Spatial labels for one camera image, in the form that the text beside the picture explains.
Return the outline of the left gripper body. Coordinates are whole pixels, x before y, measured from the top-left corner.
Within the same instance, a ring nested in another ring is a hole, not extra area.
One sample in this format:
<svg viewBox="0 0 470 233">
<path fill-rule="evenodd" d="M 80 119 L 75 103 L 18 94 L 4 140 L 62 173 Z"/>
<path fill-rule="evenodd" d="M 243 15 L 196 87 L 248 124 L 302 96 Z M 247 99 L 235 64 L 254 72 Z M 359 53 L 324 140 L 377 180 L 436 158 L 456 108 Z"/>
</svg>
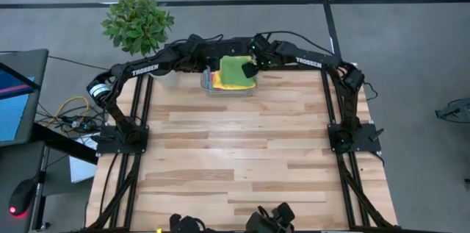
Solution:
<svg viewBox="0 0 470 233">
<path fill-rule="evenodd" d="M 202 38 L 191 34 L 187 41 L 178 46 L 180 59 L 178 60 L 178 71 L 201 73 L 205 68 L 205 49 L 211 44 L 218 42 L 220 35 L 210 38 Z"/>
</svg>

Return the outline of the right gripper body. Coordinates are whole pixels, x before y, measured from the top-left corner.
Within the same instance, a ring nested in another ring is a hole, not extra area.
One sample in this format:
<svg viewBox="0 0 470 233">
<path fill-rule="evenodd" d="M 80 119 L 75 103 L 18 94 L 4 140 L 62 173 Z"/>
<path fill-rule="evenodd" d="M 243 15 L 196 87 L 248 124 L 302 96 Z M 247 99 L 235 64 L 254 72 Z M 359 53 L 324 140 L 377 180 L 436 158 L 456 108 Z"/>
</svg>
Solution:
<svg viewBox="0 0 470 233">
<path fill-rule="evenodd" d="M 260 70 L 264 71 L 279 65 L 279 56 L 273 52 L 274 44 L 262 34 L 256 34 L 248 48 L 253 55 L 253 60 L 242 65 L 243 73 L 247 78 L 254 77 Z"/>
</svg>

